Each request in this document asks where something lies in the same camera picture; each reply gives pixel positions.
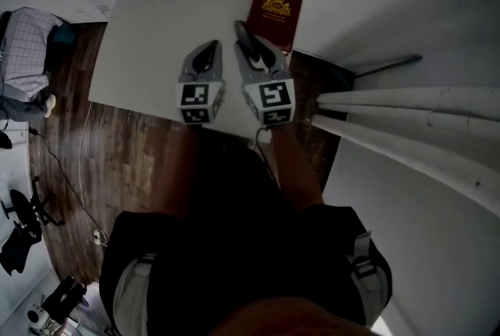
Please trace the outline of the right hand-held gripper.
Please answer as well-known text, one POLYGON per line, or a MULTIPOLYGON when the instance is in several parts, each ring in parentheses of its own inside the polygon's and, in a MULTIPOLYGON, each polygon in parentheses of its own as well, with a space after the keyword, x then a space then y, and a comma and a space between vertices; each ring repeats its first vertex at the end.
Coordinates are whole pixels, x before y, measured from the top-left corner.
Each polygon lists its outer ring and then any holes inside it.
POLYGON ((257 49, 234 43, 243 94, 261 127, 290 123, 295 114, 295 85, 285 54, 276 45, 255 36, 257 49))

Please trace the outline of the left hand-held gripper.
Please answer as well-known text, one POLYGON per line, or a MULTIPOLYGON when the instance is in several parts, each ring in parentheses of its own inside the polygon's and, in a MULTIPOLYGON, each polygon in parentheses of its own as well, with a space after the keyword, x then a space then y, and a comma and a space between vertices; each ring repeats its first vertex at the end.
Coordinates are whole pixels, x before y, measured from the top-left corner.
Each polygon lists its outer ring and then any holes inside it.
POLYGON ((186 56, 180 82, 189 83, 176 85, 176 105, 183 123, 203 125, 215 120, 225 93, 225 82, 217 81, 222 78, 222 68, 218 40, 207 41, 186 56))

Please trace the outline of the person's left forearm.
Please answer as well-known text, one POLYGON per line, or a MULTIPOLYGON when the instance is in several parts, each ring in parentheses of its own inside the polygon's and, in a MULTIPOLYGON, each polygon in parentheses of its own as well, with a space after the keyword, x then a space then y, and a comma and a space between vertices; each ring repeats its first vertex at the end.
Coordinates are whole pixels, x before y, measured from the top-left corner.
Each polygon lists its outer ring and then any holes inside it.
POLYGON ((176 218, 189 212, 201 146, 202 128, 181 124, 167 144, 167 157, 161 161, 152 182, 150 210, 176 218))

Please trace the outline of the person's right forearm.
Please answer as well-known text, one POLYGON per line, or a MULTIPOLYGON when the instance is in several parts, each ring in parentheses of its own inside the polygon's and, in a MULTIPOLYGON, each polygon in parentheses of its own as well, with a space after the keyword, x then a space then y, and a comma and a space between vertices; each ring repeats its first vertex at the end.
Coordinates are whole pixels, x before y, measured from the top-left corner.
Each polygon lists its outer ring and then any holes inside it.
POLYGON ((295 212, 323 204, 320 183, 288 124, 271 129, 280 189, 295 212))

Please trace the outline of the dark red hardcover book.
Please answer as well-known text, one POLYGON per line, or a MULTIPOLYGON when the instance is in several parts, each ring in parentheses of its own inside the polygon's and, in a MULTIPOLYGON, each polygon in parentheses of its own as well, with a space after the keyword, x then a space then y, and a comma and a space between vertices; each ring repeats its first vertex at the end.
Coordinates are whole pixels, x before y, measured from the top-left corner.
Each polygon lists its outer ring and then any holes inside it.
POLYGON ((253 34, 288 54, 293 49, 301 7, 302 0, 252 0, 246 22, 253 34))

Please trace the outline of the dark teal seat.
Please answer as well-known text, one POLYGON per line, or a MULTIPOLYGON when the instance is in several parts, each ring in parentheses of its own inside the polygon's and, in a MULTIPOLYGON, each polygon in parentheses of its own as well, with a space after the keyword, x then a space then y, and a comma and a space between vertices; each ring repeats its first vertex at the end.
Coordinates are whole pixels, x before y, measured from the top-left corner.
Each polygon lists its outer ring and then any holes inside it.
POLYGON ((51 42, 64 45, 72 45, 77 39, 76 33, 67 22, 63 22, 59 26, 54 26, 51 30, 50 35, 51 42))

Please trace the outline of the person's black shirt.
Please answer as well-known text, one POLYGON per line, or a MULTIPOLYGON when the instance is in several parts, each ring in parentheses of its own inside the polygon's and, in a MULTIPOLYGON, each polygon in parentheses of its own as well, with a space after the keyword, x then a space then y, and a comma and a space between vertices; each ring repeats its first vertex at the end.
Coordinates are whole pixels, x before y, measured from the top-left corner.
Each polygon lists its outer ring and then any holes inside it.
POLYGON ((256 151, 205 129, 186 217, 119 214, 100 277, 120 336, 207 336, 246 305, 287 297, 372 330, 392 288, 353 208, 295 212, 256 151))

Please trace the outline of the black office chair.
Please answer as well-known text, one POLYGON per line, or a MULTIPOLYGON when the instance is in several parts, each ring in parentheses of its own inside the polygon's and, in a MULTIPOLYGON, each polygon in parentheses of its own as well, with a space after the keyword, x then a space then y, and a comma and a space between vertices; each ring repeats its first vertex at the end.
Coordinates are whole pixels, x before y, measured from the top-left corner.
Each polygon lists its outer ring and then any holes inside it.
POLYGON ((33 195, 30 199, 20 191, 12 189, 10 191, 11 206, 6 207, 4 202, 0 202, 3 212, 7 219, 9 219, 10 213, 15 213, 19 222, 25 227, 40 227, 41 223, 44 225, 52 223, 57 227, 61 227, 65 224, 65 221, 56 221, 45 210, 45 206, 55 199, 55 194, 49 192, 47 197, 41 201, 37 190, 37 183, 39 180, 40 178, 38 176, 31 180, 33 195))

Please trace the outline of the black jacket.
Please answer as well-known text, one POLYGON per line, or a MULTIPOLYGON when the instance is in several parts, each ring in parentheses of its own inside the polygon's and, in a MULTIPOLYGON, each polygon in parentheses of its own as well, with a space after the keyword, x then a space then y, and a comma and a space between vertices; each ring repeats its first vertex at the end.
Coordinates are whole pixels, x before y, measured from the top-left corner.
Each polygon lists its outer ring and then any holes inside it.
POLYGON ((39 223, 33 227, 23 227, 17 222, 14 225, 14 230, 0 251, 0 264, 9 276, 14 270, 18 273, 24 271, 30 248, 40 242, 42 236, 39 223))

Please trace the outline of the white round device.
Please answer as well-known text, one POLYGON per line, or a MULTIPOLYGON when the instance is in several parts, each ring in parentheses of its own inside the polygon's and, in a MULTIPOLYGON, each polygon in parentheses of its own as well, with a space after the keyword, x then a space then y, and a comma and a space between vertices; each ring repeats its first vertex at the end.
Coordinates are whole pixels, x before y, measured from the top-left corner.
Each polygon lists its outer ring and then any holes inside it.
POLYGON ((40 334, 47 325, 49 314, 37 305, 32 305, 27 311, 27 324, 31 331, 40 334))

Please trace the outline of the white wall pipe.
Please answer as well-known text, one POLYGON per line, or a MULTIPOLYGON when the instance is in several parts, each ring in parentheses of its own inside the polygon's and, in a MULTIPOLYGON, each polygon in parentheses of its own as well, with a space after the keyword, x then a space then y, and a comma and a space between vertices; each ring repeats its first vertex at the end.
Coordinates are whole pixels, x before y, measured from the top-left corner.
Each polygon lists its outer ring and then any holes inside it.
POLYGON ((423 173, 500 218, 500 173, 483 164, 444 148, 328 116, 316 114, 311 124, 423 173))
POLYGON ((339 113, 408 120, 425 125, 426 127, 453 130, 463 134, 500 141, 500 121, 496 120, 486 120, 474 116, 464 116, 450 113, 439 113, 425 109, 407 109, 375 105, 320 103, 319 108, 339 113))
POLYGON ((321 94, 316 102, 425 109, 500 121, 500 88, 447 86, 345 91, 321 94))

